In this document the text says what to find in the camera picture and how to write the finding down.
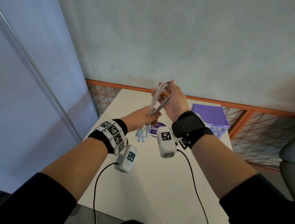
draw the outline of wire grid panel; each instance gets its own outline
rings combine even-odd
[[[98,114],[103,114],[109,107],[111,102],[117,96],[121,89],[115,89],[111,87],[99,86],[88,84],[88,90],[90,92],[95,110]]]
[[[230,107],[222,107],[224,114],[228,120],[228,123],[230,124],[230,127],[234,125],[234,123],[237,121],[237,119],[242,115],[244,110],[236,109],[236,108],[230,108]]]
[[[231,141],[233,151],[244,160],[279,166],[279,152],[295,137],[295,118],[257,112]]]

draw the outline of dark jacket sleeve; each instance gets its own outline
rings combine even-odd
[[[236,223],[294,223],[295,204],[257,174],[222,197],[220,205]]]
[[[64,223],[77,202],[63,186],[37,173],[1,206],[2,223]]]

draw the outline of purple plastic drawer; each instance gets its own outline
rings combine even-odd
[[[219,139],[230,127],[222,107],[194,103],[191,111],[199,114],[210,125],[212,132]]]

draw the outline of purple sticker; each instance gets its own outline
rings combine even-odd
[[[151,134],[151,136],[153,136],[153,137],[157,137],[157,130],[158,130],[158,127],[164,127],[164,126],[166,126],[166,125],[164,125],[163,123],[161,123],[161,122],[158,122],[158,125],[156,125],[156,126],[151,126],[150,127],[150,134]]]

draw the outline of white table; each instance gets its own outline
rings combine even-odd
[[[150,105],[151,100],[150,93],[122,89],[89,133],[103,121],[123,117]],[[188,103],[190,108],[193,103],[220,106],[196,100],[188,100]],[[161,112],[159,122],[171,127],[171,120],[164,110]],[[111,166],[103,172],[96,189],[96,210],[122,220],[136,219],[145,224],[206,223],[185,157],[177,153],[173,158],[161,158],[157,139],[151,136],[145,143],[137,142],[135,132],[128,133],[127,138],[129,144],[137,147],[139,151],[133,168],[129,173],[121,173]],[[222,136],[221,141],[232,150],[227,132]],[[218,198],[191,150],[187,149],[184,153],[191,163],[196,188],[209,224],[228,223],[228,216],[219,205]],[[78,201],[79,204],[93,208],[95,180],[100,171],[108,164],[115,162],[116,158],[111,154],[107,156],[88,189]]]

